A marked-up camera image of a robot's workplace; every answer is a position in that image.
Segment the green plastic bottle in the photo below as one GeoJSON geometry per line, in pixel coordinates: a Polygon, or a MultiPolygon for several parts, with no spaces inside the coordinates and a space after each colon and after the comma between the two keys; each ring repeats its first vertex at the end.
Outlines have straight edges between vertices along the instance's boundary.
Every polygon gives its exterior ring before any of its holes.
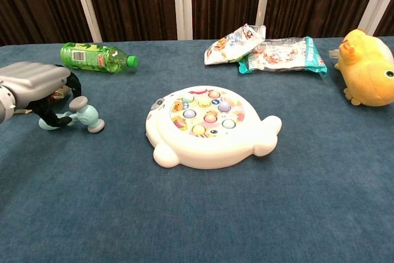
{"type": "Polygon", "coordinates": [[[136,69],[138,58],[127,55],[115,46],[66,43],[60,58],[68,68],[117,73],[125,68],[136,69]]]}

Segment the robotic arm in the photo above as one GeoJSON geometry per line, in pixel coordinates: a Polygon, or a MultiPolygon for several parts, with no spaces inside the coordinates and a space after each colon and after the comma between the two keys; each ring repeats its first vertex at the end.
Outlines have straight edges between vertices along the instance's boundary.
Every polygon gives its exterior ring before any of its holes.
{"type": "Polygon", "coordinates": [[[58,118],[49,106],[49,96],[62,85],[72,90],[74,98],[81,95],[77,76],[63,66],[18,62],[0,68],[0,124],[11,118],[15,109],[29,109],[49,126],[67,125],[72,119],[58,118]]]}

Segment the plush toy eye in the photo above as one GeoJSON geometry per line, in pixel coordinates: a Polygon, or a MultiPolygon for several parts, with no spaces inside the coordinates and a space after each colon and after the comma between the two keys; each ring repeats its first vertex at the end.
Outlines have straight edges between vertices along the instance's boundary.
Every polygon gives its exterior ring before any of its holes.
{"type": "Polygon", "coordinates": [[[394,78],[394,71],[393,70],[387,70],[385,74],[389,78],[394,78]]]}

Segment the bottle cap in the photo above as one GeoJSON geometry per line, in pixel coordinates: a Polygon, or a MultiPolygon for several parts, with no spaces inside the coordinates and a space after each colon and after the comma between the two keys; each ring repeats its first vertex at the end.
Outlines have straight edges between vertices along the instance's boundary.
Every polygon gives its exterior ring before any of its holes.
{"type": "Polygon", "coordinates": [[[127,57],[127,67],[129,68],[137,68],[138,65],[138,58],[130,55],[127,57]]]}

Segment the colorful button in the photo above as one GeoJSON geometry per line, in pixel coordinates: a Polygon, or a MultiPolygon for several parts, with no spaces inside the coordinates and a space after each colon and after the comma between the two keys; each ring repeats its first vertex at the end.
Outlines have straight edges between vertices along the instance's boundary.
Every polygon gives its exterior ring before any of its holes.
{"type": "Polygon", "coordinates": [[[182,97],[182,102],[183,103],[191,103],[192,101],[194,101],[195,97],[192,94],[185,94],[182,97]]]}
{"type": "Polygon", "coordinates": [[[235,122],[232,119],[226,119],[222,122],[222,126],[226,129],[233,129],[235,127],[235,122]]]}
{"type": "Polygon", "coordinates": [[[230,109],[231,109],[231,106],[230,106],[230,104],[228,102],[222,101],[217,108],[221,112],[229,112],[230,109]]]}
{"type": "Polygon", "coordinates": [[[183,113],[183,116],[186,118],[193,118],[196,116],[196,112],[194,110],[189,109],[183,113]]]}
{"type": "Polygon", "coordinates": [[[197,124],[196,126],[193,126],[193,129],[191,129],[191,131],[199,136],[205,133],[205,127],[201,124],[197,124]]]}
{"type": "Polygon", "coordinates": [[[217,92],[217,91],[210,91],[209,94],[208,94],[208,96],[209,96],[210,98],[212,98],[212,99],[216,99],[216,98],[219,98],[219,97],[220,97],[220,93],[217,92]]]}
{"type": "Polygon", "coordinates": [[[217,118],[213,114],[207,114],[206,116],[204,116],[204,121],[206,123],[214,123],[215,121],[217,121],[217,118]]]}
{"type": "Polygon", "coordinates": [[[208,98],[201,98],[198,100],[198,105],[201,108],[206,108],[211,104],[211,101],[208,98]]]}

